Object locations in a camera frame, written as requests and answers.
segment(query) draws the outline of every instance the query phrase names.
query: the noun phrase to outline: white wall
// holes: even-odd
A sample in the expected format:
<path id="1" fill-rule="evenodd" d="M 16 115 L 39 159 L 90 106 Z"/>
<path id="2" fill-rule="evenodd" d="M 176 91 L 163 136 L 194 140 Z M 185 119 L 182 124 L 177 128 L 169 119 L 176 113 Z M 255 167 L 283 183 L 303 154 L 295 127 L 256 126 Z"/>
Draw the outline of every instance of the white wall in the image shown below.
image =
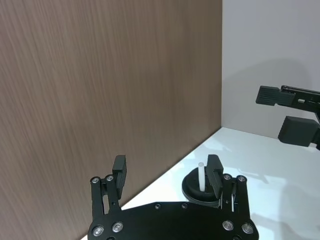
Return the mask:
<path id="1" fill-rule="evenodd" d="M 259 86 L 320 91 L 320 0 L 223 0 L 222 125 L 276 138 L 285 116 L 255 103 Z"/>

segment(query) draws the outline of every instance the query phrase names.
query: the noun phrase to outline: robotic end effector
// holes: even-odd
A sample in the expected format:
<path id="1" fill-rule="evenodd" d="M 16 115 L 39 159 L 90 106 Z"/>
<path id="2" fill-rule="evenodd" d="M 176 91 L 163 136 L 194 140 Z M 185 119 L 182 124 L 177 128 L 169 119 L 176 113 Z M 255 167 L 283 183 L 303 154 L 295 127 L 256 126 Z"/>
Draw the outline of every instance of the robotic end effector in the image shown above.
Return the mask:
<path id="1" fill-rule="evenodd" d="M 320 92 L 296 87 L 261 86 L 255 101 L 257 104 L 280 106 L 315 113 L 320 122 Z M 278 135 L 281 142 L 286 144 L 308 147 L 316 144 L 320 150 L 320 125 L 312 119 L 286 116 Z"/>

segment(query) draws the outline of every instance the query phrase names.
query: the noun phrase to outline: wood grain panel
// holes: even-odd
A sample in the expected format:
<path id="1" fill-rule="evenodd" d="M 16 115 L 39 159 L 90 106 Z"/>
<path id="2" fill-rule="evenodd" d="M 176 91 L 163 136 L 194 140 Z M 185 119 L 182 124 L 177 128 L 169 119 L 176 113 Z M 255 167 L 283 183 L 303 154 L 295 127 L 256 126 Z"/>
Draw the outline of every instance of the wood grain panel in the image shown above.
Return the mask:
<path id="1" fill-rule="evenodd" d="M 221 0 L 0 0 L 0 239 L 83 236 L 221 124 Z"/>

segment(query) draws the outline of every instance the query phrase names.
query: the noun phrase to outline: white floor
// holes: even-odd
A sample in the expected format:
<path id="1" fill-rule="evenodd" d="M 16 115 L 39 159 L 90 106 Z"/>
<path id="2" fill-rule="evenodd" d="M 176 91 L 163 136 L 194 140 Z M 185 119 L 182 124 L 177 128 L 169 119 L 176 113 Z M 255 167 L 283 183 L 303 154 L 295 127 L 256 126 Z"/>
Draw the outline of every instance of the white floor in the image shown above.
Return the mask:
<path id="1" fill-rule="evenodd" d="M 225 173 L 247 177 L 251 219 L 260 240 L 320 240 L 320 151 L 228 128 L 208 138 L 122 209 L 186 201 L 182 180 L 199 162 L 206 163 L 208 154 L 219 156 Z"/>

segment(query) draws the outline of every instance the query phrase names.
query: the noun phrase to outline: bolt head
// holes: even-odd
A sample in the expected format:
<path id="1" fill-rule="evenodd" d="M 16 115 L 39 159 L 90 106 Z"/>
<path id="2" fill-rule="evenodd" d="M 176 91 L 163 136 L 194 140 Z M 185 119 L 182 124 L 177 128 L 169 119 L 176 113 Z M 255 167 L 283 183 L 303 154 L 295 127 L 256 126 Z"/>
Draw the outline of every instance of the bolt head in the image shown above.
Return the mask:
<path id="1" fill-rule="evenodd" d="M 241 228 L 242 228 L 242 231 L 244 231 L 246 234 L 254 233 L 254 228 L 248 223 L 243 224 Z"/>
<path id="2" fill-rule="evenodd" d="M 244 181 L 246 181 L 246 178 L 244 176 L 238 176 L 238 180 L 240 182 L 244 182 Z"/>
<path id="3" fill-rule="evenodd" d="M 100 236 L 102 233 L 104 232 L 104 228 L 102 226 L 96 226 L 93 231 L 92 231 L 92 235 L 95 237 Z"/>
<path id="4" fill-rule="evenodd" d="M 99 178 L 95 177 L 94 179 L 91 180 L 91 182 L 93 184 L 96 184 L 97 182 L 99 182 Z"/>
<path id="5" fill-rule="evenodd" d="M 225 180 L 230 180 L 231 179 L 230 175 L 228 175 L 228 174 L 225 174 L 223 177 L 224 177 Z"/>
<path id="6" fill-rule="evenodd" d="M 188 203 L 182 203 L 181 204 L 182 209 L 187 209 L 188 208 Z"/>
<path id="7" fill-rule="evenodd" d="M 222 226 L 227 231 L 232 231 L 234 229 L 234 224 L 229 220 L 224 221 Z"/>
<path id="8" fill-rule="evenodd" d="M 109 181 L 109 182 L 112 181 L 113 179 L 114 179 L 113 176 L 107 176 L 107 177 L 106 177 L 106 180 Z"/>
<path id="9" fill-rule="evenodd" d="M 156 205 L 154 205 L 154 208 L 159 210 L 161 208 L 161 205 L 159 203 L 157 203 Z"/>
<path id="10" fill-rule="evenodd" d="M 112 225 L 112 231 L 114 233 L 120 232 L 123 228 L 124 228 L 124 225 L 119 221 Z"/>

